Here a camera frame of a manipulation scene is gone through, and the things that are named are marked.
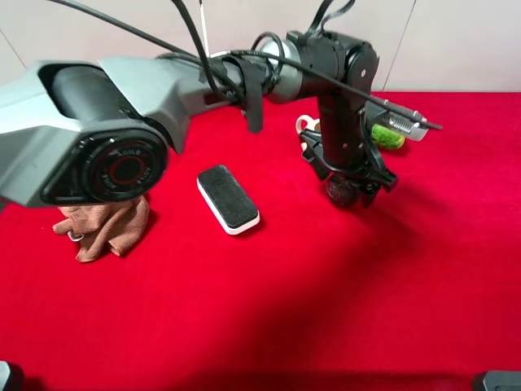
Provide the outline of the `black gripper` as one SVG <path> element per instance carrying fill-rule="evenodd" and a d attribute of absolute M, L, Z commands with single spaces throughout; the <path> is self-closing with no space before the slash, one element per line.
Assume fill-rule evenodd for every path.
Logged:
<path fill-rule="evenodd" d="M 387 169 L 366 127 L 365 109 L 341 95 L 317 97 L 321 132 L 304 130 L 302 157 L 320 181 L 332 174 L 361 191 L 361 203 L 370 207 L 380 189 L 391 191 L 397 176 Z"/>

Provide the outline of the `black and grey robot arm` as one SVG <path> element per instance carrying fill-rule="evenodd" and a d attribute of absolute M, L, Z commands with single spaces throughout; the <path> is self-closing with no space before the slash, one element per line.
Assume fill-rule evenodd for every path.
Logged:
<path fill-rule="evenodd" d="M 210 60 L 217 82 L 185 55 L 111 57 L 97 64 L 35 63 L 1 88 L 1 201 L 26 208 L 106 204 L 148 192 L 186 145 L 191 120 L 225 106 L 263 126 L 263 102 L 317 99 L 321 131 L 307 130 L 305 159 L 371 202 L 391 190 L 371 141 L 390 108 L 370 97 L 379 59 L 339 33 L 290 32 L 276 46 Z"/>

